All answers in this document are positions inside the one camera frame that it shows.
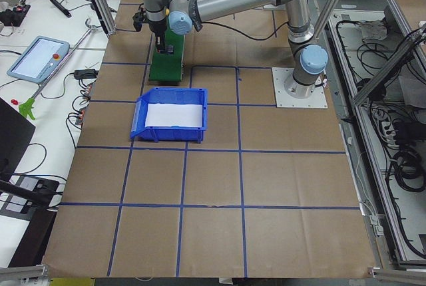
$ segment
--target green tool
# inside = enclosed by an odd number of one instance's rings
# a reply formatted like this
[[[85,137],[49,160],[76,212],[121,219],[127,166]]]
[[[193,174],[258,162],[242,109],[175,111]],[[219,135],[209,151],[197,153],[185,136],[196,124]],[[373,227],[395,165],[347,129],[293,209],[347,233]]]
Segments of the green tool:
[[[166,31],[166,42],[174,47],[172,55],[154,51],[149,79],[160,82],[179,82],[182,80],[182,60],[184,56],[184,36]]]
[[[80,40],[77,41],[75,46],[68,52],[68,54],[64,57],[64,59],[59,63],[59,65],[56,67],[55,70],[52,71],[51,75],[49,75],[46,80],[40,85],[40,87],[35,91],[35,93],[23,104],[19,105],[19,113],[23,117],[28,117],[31,120],[35,120],[34,114],[32,109],[34,109],[33,104],[35,102],[35,98],[43,91],[43,89],[46,87],[47,83],[56,76],[56,74],[60,71],[60,69],[64,66],[64,64],[69,60],[71,55],[74,53],[74,51],[79,47],[79,45],[84,41],[85,38],[87,38],[88,35],[92,33],[93,30],[95,30],[95,26],[90,26],[87,31],[84,33],[84,35],[80,38]]]

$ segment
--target brown paper surface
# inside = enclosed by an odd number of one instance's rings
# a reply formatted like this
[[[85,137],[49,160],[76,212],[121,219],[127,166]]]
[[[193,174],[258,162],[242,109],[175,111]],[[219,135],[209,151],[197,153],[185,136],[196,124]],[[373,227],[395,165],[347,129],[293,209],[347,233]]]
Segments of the brown paper surface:
[[[123,0],[139,3],[142,0]],[[137,5],[121,5],[132,29]],[[256,37],[287,20],[217,19]],[[328,109],[275,107],[287,29],[256,42],[212,25],[186,37],[184,76],[207,88],[201,144],[132,141],[149,81],[148,27],[110,38],[44,263],[53,277],[366,277],[374,265],[329,90]]]

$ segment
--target green clip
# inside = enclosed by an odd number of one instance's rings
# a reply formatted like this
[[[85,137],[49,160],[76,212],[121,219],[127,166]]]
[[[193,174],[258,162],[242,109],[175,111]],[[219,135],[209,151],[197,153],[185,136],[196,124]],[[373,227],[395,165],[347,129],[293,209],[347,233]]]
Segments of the green clip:
[[[34,98],[29,98],[25,103],[19,105],[19,113],[21,113],[24,118],[27,118],[29,116],[31,120],[35,120],[33,112],[31,111],[34,108],[34,101]]]

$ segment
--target blue joint cap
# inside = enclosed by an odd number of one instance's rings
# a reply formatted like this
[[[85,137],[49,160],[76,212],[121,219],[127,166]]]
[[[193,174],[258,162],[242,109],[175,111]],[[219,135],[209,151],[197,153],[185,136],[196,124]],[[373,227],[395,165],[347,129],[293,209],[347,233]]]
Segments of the blue joint cap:
[[[300,64],[304,70],[312,75],[324,71],[328,63],[328,54],[319,45],[308,45],[300,56]]]
[[[191,18],[184,12],[173,11],[168,16],[168,24],[177,35],[186,35],[192,29]]]

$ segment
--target white desk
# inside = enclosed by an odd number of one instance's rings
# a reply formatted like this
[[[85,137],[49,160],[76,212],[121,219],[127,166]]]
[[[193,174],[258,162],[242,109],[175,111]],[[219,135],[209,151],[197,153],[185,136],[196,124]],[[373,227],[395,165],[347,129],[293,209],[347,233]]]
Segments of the white desk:
[[[23,47],[10,47],[10,50],[23,52]],[[63,67],[61,72],[46,86],[43,94],[45,96],[57,96],[62,94],[63,79],[65,75],[73,72],[75,69],[85,69],[85,67],[93,66],[99,69],[104,51],[97,50],[76,50],[69,62]],[[17,59],[17,55],[9,53],[0,53],[0,85],[14,80],[14,78],[6,75],[7,69]],[[17,81],[0,88],[0,97],[10,103],[15,98],[19,103],[25,102],[37,89],[35,83],[27,81]],[[33,114],[36,120],[31,122],[36,126],[35,133],[31,143],[41,143],[47,148],[47,158],[45,162],[33,172],[33,174],[54,174],[63,177],[68,176],[68,171],[73,160],[74,148],[71,137],[65,126],[65,118],[73,109],[71,103],[80,95],[80,86],[78,81],[72,76],[67,78],[66,92],[62,98],[45,99],[41,96],[36,98]],[[78,140],[79,131],[71,126],[71,131]],[[26,172],[39,164],[43,158],[43,149],[38,146],[30,146],[21,163],[18,165],[16,172]],[[51,205],[59,202],[59,196],[54,197]],[[27,226],[27,221],[13,219],[0,216],[0,267],[7,267]]]
[[[72,9],[89,2],[65,0],[63,5]],[[27,3],[31,8],[22,25],[15,28],[10,37],[0,37],[1,46],[28,47],[37,35],[64,40],[73,46],[87,30],[85,26],[87,18],[92,19],[91,24],[99,25],[96,13],[90,5],[71,11],[72,17],[67,18],[49,0],[28,0]],[[120,0],[108,0],[108,4],[117,11]],[[105,49],[107,43],[107,36],[100,30],[84,41],[80,49]]]

